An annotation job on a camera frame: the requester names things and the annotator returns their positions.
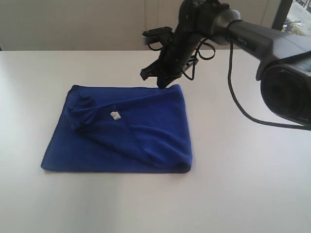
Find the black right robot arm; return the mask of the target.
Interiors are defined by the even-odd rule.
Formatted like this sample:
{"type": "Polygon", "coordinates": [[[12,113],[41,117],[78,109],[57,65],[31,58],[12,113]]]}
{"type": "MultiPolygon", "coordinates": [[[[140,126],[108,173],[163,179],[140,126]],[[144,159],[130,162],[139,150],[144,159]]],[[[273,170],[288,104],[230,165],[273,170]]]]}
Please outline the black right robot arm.
{"type": "Polygon", "coordinates": [[[245,22],[237,10],[217,0],[185,0],[175,30],[161,27],[142,33],[144,44],[160,43],[159,58],[141,70],[165,88],[195,68],[201,46],[238,46],[259,60],[256,80],[271,112],[289,120],[290,129],[311,128],[311,40],[245,22]]]}

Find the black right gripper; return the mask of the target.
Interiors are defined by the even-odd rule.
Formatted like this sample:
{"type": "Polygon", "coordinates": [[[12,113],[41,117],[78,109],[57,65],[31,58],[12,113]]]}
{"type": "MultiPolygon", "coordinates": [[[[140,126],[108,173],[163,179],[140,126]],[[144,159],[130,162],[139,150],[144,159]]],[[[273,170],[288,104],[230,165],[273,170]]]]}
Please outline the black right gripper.
{"type": "Polygon", "coordinates": [[[181,77],[185,64],[188,62],[202,36],[196,32],[176,29],[170,43],[160,53],[158,60],[140,71],[143,80],[157,77],[158,88],[166,88],[181,77]]]}

